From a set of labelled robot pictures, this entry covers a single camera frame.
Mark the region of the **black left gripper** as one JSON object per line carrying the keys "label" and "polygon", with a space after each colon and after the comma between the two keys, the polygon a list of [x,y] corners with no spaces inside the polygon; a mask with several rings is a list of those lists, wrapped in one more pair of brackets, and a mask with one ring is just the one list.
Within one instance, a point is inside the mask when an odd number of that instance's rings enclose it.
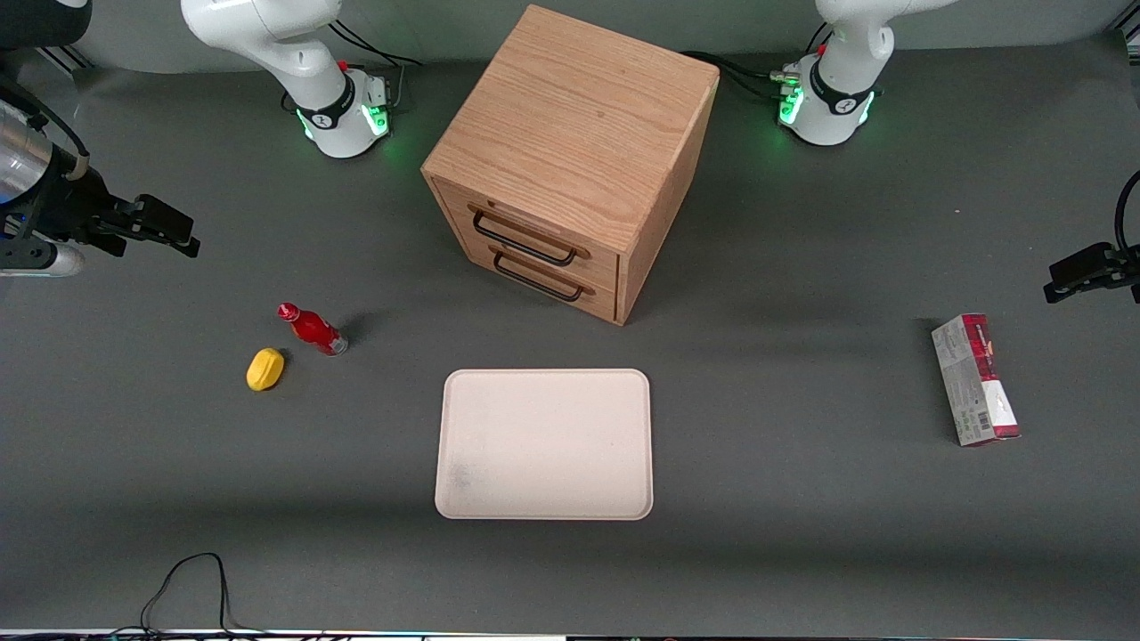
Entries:
{"label": "black left gripper", "polygon": [[1092,289],[1129,289],[1135,305],[1140,305],[1137,245],[1113,248],[1108,242],[1092,244],[1051,263],[1050,276],[1043,285],[1048,305],[1061,303],[1067,297]]}

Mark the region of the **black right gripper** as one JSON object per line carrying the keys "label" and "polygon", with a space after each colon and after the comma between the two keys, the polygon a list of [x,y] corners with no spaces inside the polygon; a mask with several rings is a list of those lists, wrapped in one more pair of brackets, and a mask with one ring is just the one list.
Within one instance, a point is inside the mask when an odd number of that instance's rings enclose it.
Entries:
{"label": "black right gripper", "polygon": [[199,240],[192,237],[194,219],[150,194],[131,204],[114,198],[101,176],[89,171],[78,180],[50,169],[28,193],[3,200],[5,268],[82,268],[85,259],[78,245],[98,248],[109,255],[124,255],[127,240],[172,248],[187,258],[199,255]]}

